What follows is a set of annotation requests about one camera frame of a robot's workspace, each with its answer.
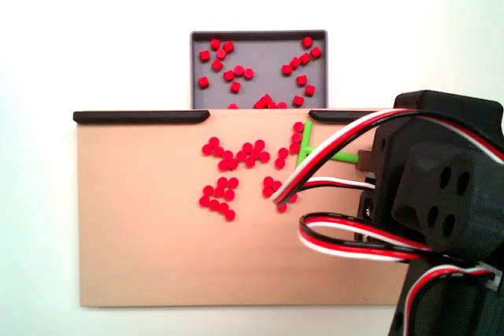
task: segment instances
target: mounting hole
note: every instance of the mounting hole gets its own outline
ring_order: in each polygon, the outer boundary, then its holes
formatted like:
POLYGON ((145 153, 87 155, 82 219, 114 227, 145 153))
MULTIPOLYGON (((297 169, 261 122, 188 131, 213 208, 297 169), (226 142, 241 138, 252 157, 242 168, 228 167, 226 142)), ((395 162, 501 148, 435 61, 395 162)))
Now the mounting hole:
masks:
POLYGON ((444 219, 443 225, 441 226, 445 238, 450 237, 452 231, 454 230, 454 225, 455 225, 455 217, 453 214, 450 214, 444 219))
POLYGON ((469 185, 469 179, 470 179, 469 172, 463 172, 457 180, 457 194, 459 196, 462 196, 467 189, 467 186, 469 185))
POLYGON ((435 225, 435 220, 438 217, 438 207, 437 206, 432 206, 430 210, 427 213, 427 225, 430 228, 433 228, 435 225))
POLYGON ((394 319, 392 320, 392 328, 394 328, 394 330, 400 330, 403 320, 404 315, 402 314, 402 312, 397 311, 394 315, 394 319))
POLYGON ((450 167, 445 167, 443 171, 441 172, 441 176, 439 177, 439 187, 441 189, 444 189, 447 187, 448 182, 450 181, 451 177, 451 168, 450 167))

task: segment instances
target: gray tray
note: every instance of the gray tray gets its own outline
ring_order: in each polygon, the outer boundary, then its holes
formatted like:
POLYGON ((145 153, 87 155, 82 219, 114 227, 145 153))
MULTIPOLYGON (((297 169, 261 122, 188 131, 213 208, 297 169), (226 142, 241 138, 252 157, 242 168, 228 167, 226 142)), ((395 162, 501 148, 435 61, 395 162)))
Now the gray tray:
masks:
POLYGON ((273 101, 286 102, 289 108, 298 108, 292 101, 295 95, 304 98, 302 108, 328 107, 328 34, 316 31, 193 31, 191 33, 191 82, 192 109, 226 109, 235 103, 241 109, 251 109, 265 94, 273 101), (305 49, 301 41, 306 36, 313 39, 313 45, 305 49), (222 61, 224 67, 215 72, 212 63, 217 59, 216 52, 210 48, 211 39, 232 41, 235 50, 222 61), (293 57, 308 53, 315 46, 322 50, 322 56, 307 65, 300 65, 290 76, 284 76, 282 66, 289 65, 293 57), (210 60, 201 62, 199 53, 210 52, 210 60), (241 83, 238 94, 231 92, 231 82, 224 80, 224 72, 234 70, 236 65, 254 70, 253 79, 244 76, 235 78, 241 83), (305 86, 299 87, 296 77, 307 75, 308 84, 317 89, 312 97, 305 96, 305 86), (198 80, 206 76, 209 87, 202 89, 198 80))

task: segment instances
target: black plastic strip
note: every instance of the black plastic strip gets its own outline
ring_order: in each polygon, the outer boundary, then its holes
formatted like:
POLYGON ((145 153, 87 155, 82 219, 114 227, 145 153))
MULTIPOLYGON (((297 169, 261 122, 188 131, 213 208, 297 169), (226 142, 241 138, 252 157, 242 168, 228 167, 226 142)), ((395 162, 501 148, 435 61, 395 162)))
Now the black plastic strip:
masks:
POLYGON ((310 110, 309 116, 324 124, 349 124, 367 116, 372 110, 310 110))
POLYGON ((210 117, 208 110, 142 110, 74 112, 78 124, 198 124, 210 117))

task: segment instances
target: white wall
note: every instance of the white wall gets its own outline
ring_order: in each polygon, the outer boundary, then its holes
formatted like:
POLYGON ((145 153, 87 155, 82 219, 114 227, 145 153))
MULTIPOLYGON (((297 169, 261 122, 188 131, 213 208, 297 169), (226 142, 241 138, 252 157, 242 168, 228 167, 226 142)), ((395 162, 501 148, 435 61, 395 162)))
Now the white wall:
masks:
POLYGON ((72 111, 188 108, 193 30, 326 29, 332 107, 423 88, 504 103, 503 5, 0 0, 0 330, 385 334, 392 308, 80 308, 72 111))

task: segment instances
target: wooden board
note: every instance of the wooden board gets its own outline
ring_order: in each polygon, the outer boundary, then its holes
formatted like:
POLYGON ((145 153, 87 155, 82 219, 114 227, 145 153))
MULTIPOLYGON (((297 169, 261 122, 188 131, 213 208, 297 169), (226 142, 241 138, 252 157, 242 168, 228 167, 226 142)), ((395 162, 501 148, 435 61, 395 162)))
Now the wooden board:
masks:
MULTIPOLYGON (((226 222, 201 208, 202 188, 223 174, 202 146, 225 149, 262 138, 276 156, 306 109, 212 110, 200 124, 79 124, 80 303, 82 306, 392 305, 405 264, 330 257, 298 240, 307 212, 354 215, 356 190, 317 188, 286 213, 262 197, 262 180, 286 179, 295 158, 225 176, 239 179, 226 222)), ((318 146, 341 126, 313 123, 318 146)), ((345 150, 369 149, 372 133, 345 150)), ((329 161, 317 175, 363 180, 354 165, 329 161)))

